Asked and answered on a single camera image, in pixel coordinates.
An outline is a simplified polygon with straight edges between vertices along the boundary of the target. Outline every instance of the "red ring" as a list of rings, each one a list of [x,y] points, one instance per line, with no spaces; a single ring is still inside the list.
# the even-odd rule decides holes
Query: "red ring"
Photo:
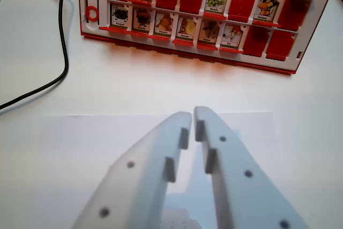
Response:
[[[95,18],[91,17],[91,10],[94,10],[96,12],[96,17]],[[99,20],[99,10],[96,7],[90,5],[89,7],[87,7],[86,17],[88,18],[89,21],[97,21],[97,20]]]

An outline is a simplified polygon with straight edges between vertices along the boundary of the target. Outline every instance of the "white table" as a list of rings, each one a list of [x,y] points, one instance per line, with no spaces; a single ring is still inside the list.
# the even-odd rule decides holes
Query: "white table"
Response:
[[[280,162],[287,167],[289,191],[283,193],[310,228],[342,227],[341,0],[329,0],[294,76],[86,40],[78,0],[64,5],[66,80],[28,105],[0,113],[0,228],[27,228],[30,219],[43,219],[30,216],[42,117],[191,112],[199,105],[217,112],[273,111],[284,149]],[[63,70],[57,9],[58,0],[1,0],[1,103]]]

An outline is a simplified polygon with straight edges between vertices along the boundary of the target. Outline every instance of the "black cable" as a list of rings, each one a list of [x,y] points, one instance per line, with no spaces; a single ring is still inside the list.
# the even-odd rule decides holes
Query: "black cable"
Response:
[[[63,33],[63,26],[62,26],[62,8],[63,8],[63,0],[59,0],[59,6],[58,6],[58,28],[59,28],[59,35],[61,36],[61,43],[62,43],[62,50],[63,50],[63,56],[64,56],[64,70],[61,73],[60,76],[58,76],[56,79],[54,79],[53,81],[51,81],[50,83],[47,83],[44,86],[41,86],[31,92],[28,92],[24,95],[21,95],[20,97],[17,97],[5,104],[2,104],[0,106],[0,110],[3,108],[6,108],[8,106],[11,106],[15,103],[17,103],[20,100],[26,99],[34,94],[37,94],[53,85],[55,85],[56,83],[60,82],[61,80],[63,80],[67,73],[68,73],[68,69],[69,69],[69,61],[68,61],[68,54],[66,51],[66,45],[65,45],[65,40],[64,40],[64,33]]]

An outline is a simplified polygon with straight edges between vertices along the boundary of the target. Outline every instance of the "white paper sheet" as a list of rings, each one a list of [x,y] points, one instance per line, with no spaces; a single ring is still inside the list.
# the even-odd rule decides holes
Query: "white paper sheet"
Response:
[[[37,150],[36,189],[30,228],[71,228],[109,166],[169,115],[46,117]],[[272,113],[225,113],[255,160],[282,184]],[[175,184],[169,184],[166,209],[186,209],[203,229],[217,227],[210,176],[204,173],[201,144],[190,135],[181,152]]]

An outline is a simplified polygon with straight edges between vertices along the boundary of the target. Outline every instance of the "mounting hole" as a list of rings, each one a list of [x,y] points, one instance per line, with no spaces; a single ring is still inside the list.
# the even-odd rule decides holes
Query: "mounting hole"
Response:
[[[281,226],[281,228],[290,228],[290,226],[289,226],[289,222],[287,221],[287,220],[281,220],[280,221],[280,226]]]
[[[127,166],[128,166],[128,168],[133,168],[135,166],[135,162],[130,161],[130,162],[128,162]]]
[[[251,178],[251,177],[252,177],[252,171],[246,170],[246,171],[244,172],[244,175],[245,175],[246,177],[248,177],[248,178]]]
[[[99,216],[101,218],[105,218],[109,215],[109,209],[108,208],[102,208],[100,209]]]

